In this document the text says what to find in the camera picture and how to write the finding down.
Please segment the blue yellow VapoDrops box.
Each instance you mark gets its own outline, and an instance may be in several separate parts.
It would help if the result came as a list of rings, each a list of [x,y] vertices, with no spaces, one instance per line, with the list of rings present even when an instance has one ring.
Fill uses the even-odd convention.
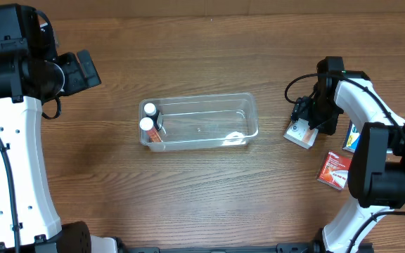
[[[356,126],[352,123],[352,121],[350,121],[342,149],[354,153],[357,144],[359,142],[359,139],[360,139],[360,132],[357,130]]]

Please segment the orange tube white cap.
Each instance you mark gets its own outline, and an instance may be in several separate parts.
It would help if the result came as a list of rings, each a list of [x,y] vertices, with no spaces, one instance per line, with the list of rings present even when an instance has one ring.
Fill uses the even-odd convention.
[[[139,122],[139,127],[146,132],[150,140],[154,143],[162,142],[162,139],[154,126],[154,121],[149,117],[144,117]]]

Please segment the dark bottle white cap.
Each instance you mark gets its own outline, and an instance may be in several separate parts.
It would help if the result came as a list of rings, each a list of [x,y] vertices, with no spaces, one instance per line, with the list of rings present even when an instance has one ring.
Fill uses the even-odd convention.
[[[146,103],[143,107],[145,114],[152,119],[154,127],[160,131],[163,126],[163,116],[159,109],[153,103]]]

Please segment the red white small box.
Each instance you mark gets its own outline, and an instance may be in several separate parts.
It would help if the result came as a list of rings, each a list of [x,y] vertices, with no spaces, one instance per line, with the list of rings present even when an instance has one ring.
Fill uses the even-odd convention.
[[[329,151],[317,175],[317,180],[337,190],[347,185],[351,159]]]

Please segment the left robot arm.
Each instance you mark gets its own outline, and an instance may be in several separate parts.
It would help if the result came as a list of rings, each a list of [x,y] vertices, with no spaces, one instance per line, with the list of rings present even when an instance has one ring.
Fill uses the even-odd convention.
[[[0,252],[121,252],[115,238],[62,224],[54,207],[41,144],[45,103],[98,86],[86,50],[58,54],[47,16],[0,5]]]

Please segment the white Hansaplast box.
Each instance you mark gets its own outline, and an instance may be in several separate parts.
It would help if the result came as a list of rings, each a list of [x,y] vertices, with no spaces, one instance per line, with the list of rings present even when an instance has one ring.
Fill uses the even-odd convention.
[[[318,129],[309,128],[307,120],[299,119],[288,126],[283,137],[305,149],[309,149],[313,146],[318,132]]]

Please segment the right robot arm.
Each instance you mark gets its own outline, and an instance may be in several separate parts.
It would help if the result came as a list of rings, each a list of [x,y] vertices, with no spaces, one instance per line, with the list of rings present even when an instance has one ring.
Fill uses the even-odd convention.
[[[385,216],[405,216],[405,119],[375,92],[370,77],[349,71],[343,59],[318,62],[313,91],[293,101],[285,137],[303,147],[312,132],[333,135],[345,113],[360,133],[348,169],[350,197],[311,242],[283,243],[279,252],[373,252],[362,240]]]

